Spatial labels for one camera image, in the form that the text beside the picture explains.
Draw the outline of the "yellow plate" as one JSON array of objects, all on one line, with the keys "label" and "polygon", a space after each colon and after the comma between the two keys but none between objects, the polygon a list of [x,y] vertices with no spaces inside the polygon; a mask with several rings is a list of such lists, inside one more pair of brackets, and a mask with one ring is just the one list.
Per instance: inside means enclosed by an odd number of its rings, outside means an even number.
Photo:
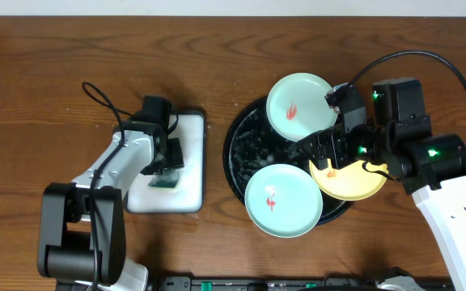
[{"label": "yellow plate", "polygon": [[367,164],[365,171],[363,161],[357,161],[341,170],[333,169],[331,162],[323,170],[318,170],[312,161],[309,162],[311,177],[326,194],[338,200],[362,200],[377,193],[385,184],[386,178],[376,171],[388,173],[386,164]]}]

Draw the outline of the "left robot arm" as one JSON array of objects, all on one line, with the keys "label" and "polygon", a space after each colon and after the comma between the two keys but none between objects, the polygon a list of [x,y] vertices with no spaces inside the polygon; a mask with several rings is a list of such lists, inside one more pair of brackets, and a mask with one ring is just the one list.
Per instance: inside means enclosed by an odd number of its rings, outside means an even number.
[{"label": "left robot arm", "polygon": [[108,148],[69,183],[42,194],[37,269],[58,280],[114,285],[125,268],[123,200],[138,175],[184,165],[180,140],[159,124],[126,121]]}]

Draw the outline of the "green sponge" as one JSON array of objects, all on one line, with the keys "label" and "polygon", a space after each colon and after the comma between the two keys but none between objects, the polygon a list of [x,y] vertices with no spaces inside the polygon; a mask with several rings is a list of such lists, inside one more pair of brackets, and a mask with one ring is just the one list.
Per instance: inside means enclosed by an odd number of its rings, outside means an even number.
[{"label": "green sponge", "polygon": [[148,185],[152,188],[175,188],[180,180],[178,170],[166,170],[161,174],[155,174]]}]

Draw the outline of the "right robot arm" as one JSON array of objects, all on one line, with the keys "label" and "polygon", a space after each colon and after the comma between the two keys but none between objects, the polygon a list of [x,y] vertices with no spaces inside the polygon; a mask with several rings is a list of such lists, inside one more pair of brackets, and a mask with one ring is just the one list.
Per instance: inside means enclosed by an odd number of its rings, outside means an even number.
[{"label": "right robot arm", "polygon": [[373,120],[354,86],[331,89],[325,98],[340,121],[298,146],[319,170],[386,165],[384,177],[402,183],[428,222],[455,289],[466,290],[465,144],[454,133],[433,135],[417,79],[375,82],[372,90]]}]

